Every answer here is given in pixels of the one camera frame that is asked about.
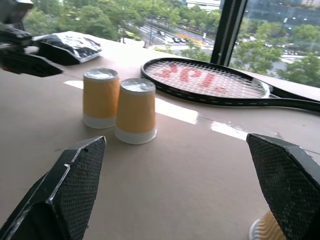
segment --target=table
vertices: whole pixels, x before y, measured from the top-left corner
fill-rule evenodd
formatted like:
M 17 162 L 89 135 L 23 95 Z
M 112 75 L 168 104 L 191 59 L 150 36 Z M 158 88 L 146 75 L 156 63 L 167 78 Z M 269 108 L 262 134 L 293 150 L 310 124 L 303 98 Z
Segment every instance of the table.
M 101 57 L 62 75 L 0 71 L 0 224 L 65 148 L 93 136 L 106 136 L 107 148 L 85 240 L 248 239 L 268 205 L 247 132 L 301 145 L 320 162 L 320 117 L 302 110 L 215 107 L 159 92 L 158 135 L 148 144 L 82 123 L 82 90 L 65 82 L 97 67 L 139 77 L 142 63 L 164 56 L 105 40 Z

